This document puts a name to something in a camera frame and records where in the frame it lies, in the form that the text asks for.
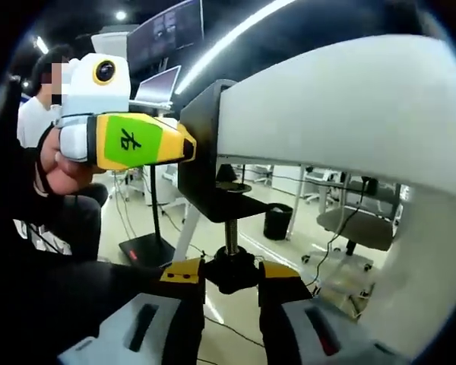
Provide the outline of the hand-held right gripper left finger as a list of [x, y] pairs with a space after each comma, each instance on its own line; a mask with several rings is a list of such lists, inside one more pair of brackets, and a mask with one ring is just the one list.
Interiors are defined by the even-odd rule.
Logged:
[[204, 329], [201, 258], [177, 261], [157, 282], [161, 294], [138, 294], [59, 355], [60, 364], [196, 364]]

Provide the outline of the person's left hand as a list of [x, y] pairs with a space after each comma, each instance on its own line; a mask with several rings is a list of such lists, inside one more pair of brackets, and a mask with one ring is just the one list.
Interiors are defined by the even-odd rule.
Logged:
[[60, 130], [50, 126], [43, 134], [36, 160], [35, 189], [41, 195], [67, 195], [87, 186], [94, 174], [106, 171], [95, 165], [67, 159], [60, 152]]

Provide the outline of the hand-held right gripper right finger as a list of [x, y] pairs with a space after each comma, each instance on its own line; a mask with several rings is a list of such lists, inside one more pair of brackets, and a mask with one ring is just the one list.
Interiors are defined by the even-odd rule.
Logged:
[[269, 364], [408, 364], [333, 304], [314, 297], [299, 273], [259, 263], [259, 328]]

